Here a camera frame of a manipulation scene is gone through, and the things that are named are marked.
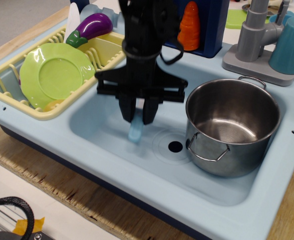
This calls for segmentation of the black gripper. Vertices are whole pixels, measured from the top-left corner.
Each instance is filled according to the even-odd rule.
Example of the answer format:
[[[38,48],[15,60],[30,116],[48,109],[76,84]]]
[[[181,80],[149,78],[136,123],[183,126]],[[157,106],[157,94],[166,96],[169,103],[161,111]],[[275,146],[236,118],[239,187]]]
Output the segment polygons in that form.
[[[95,74],[98,80],[97,92],[115,96],[119,100],[122,117],[132,122],[136,98],[145,99],[143,105],[143,123],[151,124],[160,102],[179,102],[185,98],[188,82],[162,70],[156,58],[126,58],[122,67],[101,70]]]

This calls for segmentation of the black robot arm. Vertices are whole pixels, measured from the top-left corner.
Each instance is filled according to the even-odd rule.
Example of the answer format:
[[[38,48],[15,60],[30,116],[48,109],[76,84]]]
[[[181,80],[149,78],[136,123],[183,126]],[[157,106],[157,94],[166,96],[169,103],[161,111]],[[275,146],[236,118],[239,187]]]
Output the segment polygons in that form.
[[[126,65],[96,73],[97,92],[114,95],[122,117],[128,122],[134,119],[137,99],[143,99],[142,121],[148,125],[164,101],[184,101],[188,82],[163,71],[157,64],[167,41],[180,52],[164,64],[171,65],[183,56],[183,47],[176,38],[180,17],[171,0],[121,0],[119,6],[125,22],[122,49]]]

